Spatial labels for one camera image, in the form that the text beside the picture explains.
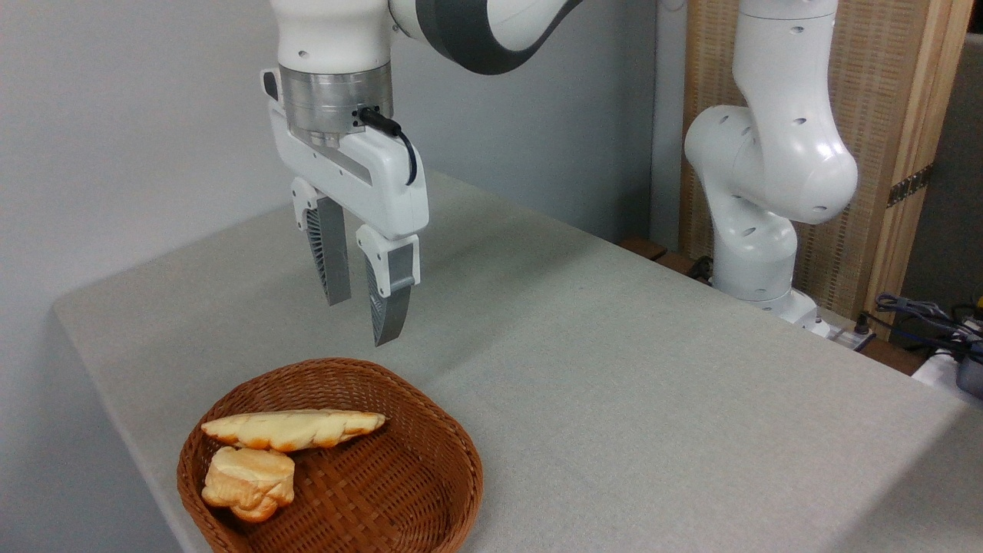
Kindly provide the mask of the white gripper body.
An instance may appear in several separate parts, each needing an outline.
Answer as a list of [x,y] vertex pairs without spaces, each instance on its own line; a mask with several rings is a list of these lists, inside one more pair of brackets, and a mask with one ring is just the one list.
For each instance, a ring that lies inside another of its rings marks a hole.
[[418,151],[391,132],[391,71],[261,73],[275,147],[306,180],[389,240],[429,222]]

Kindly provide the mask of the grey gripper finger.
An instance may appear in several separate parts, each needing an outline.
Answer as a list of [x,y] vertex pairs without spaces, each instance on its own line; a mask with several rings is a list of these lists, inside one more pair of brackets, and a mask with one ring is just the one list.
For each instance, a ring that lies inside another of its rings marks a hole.
[[291,185],[299,230],[304,231],[329,305],[352,296],[344,211],[306,180],[296,177]]
[[402,332],[412,287],[420,283],[419,238],[389,240],[364,224],[356,240],[366,260],[373,342],[381,346]]

